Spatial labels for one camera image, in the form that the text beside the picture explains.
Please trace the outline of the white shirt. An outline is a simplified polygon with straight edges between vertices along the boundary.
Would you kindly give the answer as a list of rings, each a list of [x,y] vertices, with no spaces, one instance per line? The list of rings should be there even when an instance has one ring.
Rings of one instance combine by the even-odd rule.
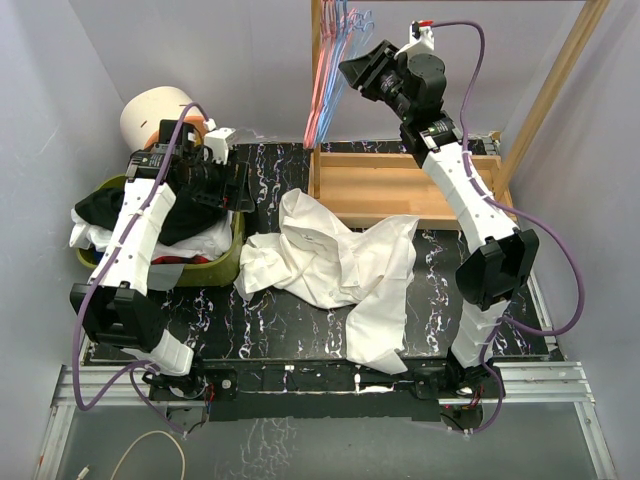
[[[406,372],[399,354],[418,217],[390,216],[358,233],[299,189],[282,196],[278,213],[279,232],[255,234],[242,248],[239,295],[251,300],[274,287],[317,308],[350,306],[347,359],[389,375]]]

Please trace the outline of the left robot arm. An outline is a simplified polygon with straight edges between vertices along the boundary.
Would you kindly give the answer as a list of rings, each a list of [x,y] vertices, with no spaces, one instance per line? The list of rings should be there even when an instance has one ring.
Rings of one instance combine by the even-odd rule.
[[[161,308],[148,298],[149,270],[179,194],[225,212],[254,210],[249,164],[238,158],[235,136],[211,119],[202,130],[183,120],[161,120],[157,140],[130,156],[121,208],[99,264],[70,292],[92,342],[171,376],[172,387],[186,399],[204,392],[207,376],[192,365],[193,350],[169,332]]]

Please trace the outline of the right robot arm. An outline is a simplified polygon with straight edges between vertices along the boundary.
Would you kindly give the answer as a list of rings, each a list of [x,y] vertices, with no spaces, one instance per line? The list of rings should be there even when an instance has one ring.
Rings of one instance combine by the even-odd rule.
[[[418,378],[433,389],[469,396],[494,372],[494,331],[529,278],[538,236],[491,205],[461,130],[443,108],[446,78],[440,58],[402,52],[383,41],[363,56],[340,62],[339,70],[352,89],[384,102],[399,118],[405,149],[444,195],[466,239],[469,255],[455,273],[463,298],[457,335],[445,365]]]

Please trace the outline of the white clothes in basket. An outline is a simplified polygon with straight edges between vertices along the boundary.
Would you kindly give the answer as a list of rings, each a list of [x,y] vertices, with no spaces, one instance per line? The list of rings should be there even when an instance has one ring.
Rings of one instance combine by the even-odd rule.
[[[169,258],[169,262],[189,263],[192,259],[196,262],[214,261],[226,253],[232,244],[232,214],[226,219],[216,222],[210,228],[173,245],[157,241],[152,263],[159,264]],[[71,248],[85,250],[93,249],[101,256],[112,236],[112,227],[99,226],[97,220],[90,220],[89,214],[82,216],[79,208],[71,210],[71,219],[74,222],[69,239]]]

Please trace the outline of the green laundry basket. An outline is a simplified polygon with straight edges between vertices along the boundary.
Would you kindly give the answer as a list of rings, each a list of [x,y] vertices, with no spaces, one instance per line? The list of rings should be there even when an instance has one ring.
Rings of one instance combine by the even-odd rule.
[[[219,287],[231,284],[240,267],[240,254],[245,237],[245,218],[234,212],[231,221],[231,247],[215,261],[201,264],[185,264],[179,278],[177,264],[152,265],[149,270],[150,290],[168,291],[175,287]]]

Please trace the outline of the white cylindrical bin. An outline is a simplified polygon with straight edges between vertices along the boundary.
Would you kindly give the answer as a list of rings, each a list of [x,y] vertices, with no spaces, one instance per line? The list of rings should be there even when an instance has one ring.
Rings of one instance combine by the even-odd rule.
[[[187,93],[171,86],[152,88],[131,99],[120,116],[120,131],[129,150],[156,142],[160,121],[177,120],[191,102]]]

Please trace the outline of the black garment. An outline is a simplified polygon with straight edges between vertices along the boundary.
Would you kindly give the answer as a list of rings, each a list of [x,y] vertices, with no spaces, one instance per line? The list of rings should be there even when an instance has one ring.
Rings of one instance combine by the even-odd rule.
[[[75,207],[90,220],[97,220],[99,226],[114,229],[124,200],[122,187],[102,188],[80,200]],[[174,243],[194,236],[216,222],[226,219],[229,213],[220,208],[203,205],[190,196],[176,195],[176,201],[167,215],[159,240],[162,243]]]

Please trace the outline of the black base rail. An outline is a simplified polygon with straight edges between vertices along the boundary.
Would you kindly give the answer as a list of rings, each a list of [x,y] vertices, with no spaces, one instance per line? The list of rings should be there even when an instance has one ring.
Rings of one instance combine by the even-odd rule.
[[[345,360],[198,361],[184,377],[146,373],[159,401],[198,401],[210,422],[258,418],[403,418],[458,427],[483,421],[481,403],[504,397],[493,362],[464,370],[444,359],[416,360],[385,374]]]

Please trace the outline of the aluminium frame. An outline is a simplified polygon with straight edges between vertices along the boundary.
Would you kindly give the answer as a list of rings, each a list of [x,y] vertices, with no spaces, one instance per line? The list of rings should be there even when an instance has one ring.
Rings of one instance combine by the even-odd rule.
[[[204,366],[198,395],[179,397],[144,380],[142,374],[119,375],[115,366],[83,366],[80,383],[98,392],[101,407],[143,406],[162,415],[200,408],[209,422],[256,418],[404,418],[432,422],[448,407],[486,408],[491,404],[571,404],[576,410],[595,473],[600,479],[617,474],[595,413],[595,398],[581,363],[542,357],[497,357],[499,376],[481,380],[474,390],[436,392],[427,382],[443,360],[414,358],[403,376],[383,375],[344,360],[216,360]]]

